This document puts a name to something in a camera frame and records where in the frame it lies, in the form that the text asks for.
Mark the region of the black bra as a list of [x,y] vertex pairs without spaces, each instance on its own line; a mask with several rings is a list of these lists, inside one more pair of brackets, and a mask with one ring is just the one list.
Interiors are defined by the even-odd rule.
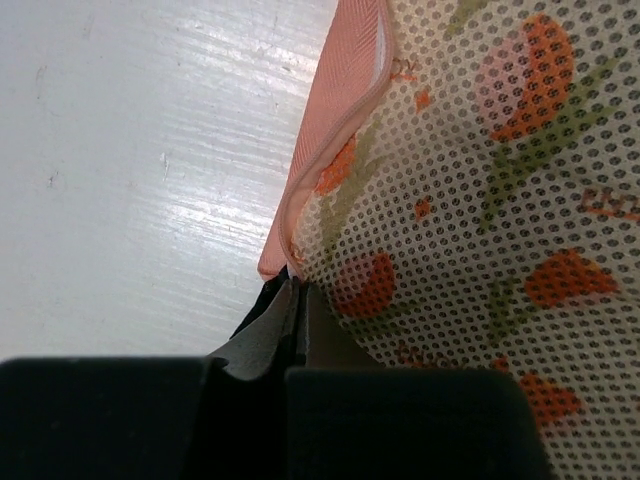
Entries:
[[282,285],[288,279],[288,268],[284,266],[275,277],[271,278],[263,284],[253,307],[249,310],[242,322],[232,333],[231,337],[235,337],[267,310],[267,308],[271,305],[272,301],[280,291]]

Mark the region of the pink mesh laundry bag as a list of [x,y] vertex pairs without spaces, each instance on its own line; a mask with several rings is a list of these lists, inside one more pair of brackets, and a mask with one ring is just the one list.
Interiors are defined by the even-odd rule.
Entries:
[[341,1],[258,269],[387,366],[492,368],[639,475],[639,5]]

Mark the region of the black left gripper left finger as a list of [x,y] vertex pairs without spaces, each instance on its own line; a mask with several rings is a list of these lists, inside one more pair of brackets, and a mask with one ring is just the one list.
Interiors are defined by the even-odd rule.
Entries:
[[300,284],[205,356],[1,365],[5,479],[282,479]]

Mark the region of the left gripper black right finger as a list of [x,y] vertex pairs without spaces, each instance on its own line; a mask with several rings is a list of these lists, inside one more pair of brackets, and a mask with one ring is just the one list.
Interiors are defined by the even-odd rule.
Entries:
[[301,291],[285,376],[291,479],[547,479],[524,392],[487,369],[385,368]]

